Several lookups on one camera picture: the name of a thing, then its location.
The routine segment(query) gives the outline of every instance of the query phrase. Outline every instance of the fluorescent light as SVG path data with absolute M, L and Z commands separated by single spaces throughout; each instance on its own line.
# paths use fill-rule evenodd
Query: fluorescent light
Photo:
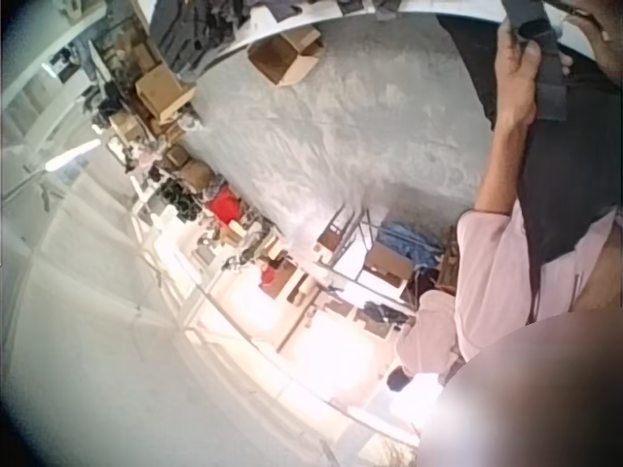
M 101 140 L 92 139 L 91 141 L 81 144 L 69 151 L 65 151 L 59 156 L 50 159 L 46 162 L 45 168 L 48 172 L 54 172 L 55 170 L 59 170 L 61 167 L 66 166 L 68 163 L 72 162 L 78 156 L 87 153 L 88 151 L 95 149 L 97 146 L 101 144 Z
M 57 80 L 57 79 L 58 79 L 58 76 L 56 75 L 55 71 L 52 69 L 52 67 L 50 66 L 50 64 L 49 64 L 49 63 L 45 63 L 45 62 L 44 62 L 44 63 L 42 63 L 42 64 L 41 64 L 41 67 L 42 67 L 44 70 L 46 70 L 46 72 L 48 72 L 48 74 L 49 74 L 50 76 L 52 76 L 55 80 Z

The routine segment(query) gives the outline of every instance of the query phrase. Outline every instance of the box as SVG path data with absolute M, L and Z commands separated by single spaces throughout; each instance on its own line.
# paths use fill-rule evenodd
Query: box
M 276 86 L 291 86 L 301 81 L 315 67 L 324 53 L 320 31 L 301 27 L 254 44 L 248 59 Z
M 188 152 L 179 145 L 171 146 L 165 153 L 166 158 L 172 162 L 176 170 L 184 166 L 186 162 L 191 158 Z
M 184 185 L 194 193 L 200 193 L 206 189 L 212 175 L 212 170 L 207 163 L 195 159 L 186 162 L 178 173 Z
M 110 126 L 125 146 L 129 146 L 130 141 L 137 138 L 144 138 L 145 130 L 139 124 L 138 119 L 128 112 L 121 111 L 109 118 Z
M 181 85 L 164 63 L 136 82 L 136 94 L 160 125 L 193 98 L 195 86 Z
M 393 287 L 400 287 L 411 278 L 414 266 L 409 258 L 375 241 L 366 254 L 363 268 Z
M 139 44 L 132 49 L 132 59 L 143 74 L 149 73 L 156 67 L 156 60 L 145 47 L 145 44 Z
M 171 146 L 179 141 L 179 138 L 184 136 L 184 134 L 186 134 L 186 131 L 184 131 L 184 129 L 178 125 L 177 122 L 173 122 L 168 126 L 164 133 L 166 144 Z
M 242 237 L 227 226 L 221 226 L 219 240 L 230 246 L 237 247 L 242 241 Z

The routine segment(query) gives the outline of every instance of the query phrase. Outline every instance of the ceiling light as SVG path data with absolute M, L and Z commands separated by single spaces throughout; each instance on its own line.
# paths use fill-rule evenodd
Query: ceiling light
M 44 167 L 47 172 L 54 172 L 55 170 L 59 170 L 60 168 L 65 167 L 67 164 L 72 162 L 78 156 L 81 156 L 84 153 L 87 153 L 88 151 L 95 149 L 100 144 L 101 144 L 100 139 L 92 139 L 91 141 L 85 144 L 81 144 L 80 146 L 70 149 L 69 151 L 65 151 L 61 155 L 50 159 L 49 161 L 46 162 Z

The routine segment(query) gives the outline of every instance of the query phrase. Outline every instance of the dark clothing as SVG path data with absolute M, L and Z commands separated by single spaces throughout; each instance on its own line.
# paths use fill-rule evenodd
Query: dark clothing
M 366 302 L 362 311 L 367 317 L 377 323 L 401 325 L 405 324 L 407 319 L 409 319 L 409 317 L 401 311 L 397 311 L 387 305 L 378 305 L 373 302 Z

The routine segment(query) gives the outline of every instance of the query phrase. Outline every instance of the blue fabric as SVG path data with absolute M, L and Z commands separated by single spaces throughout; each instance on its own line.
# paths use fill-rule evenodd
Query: blue fabric
M 403 224 L 388 222 L 379 229 L 378 241 L 399 255 L 409 258 L 415 268 L 437 268 L 443 252 L 434 238 L 411 230 Z

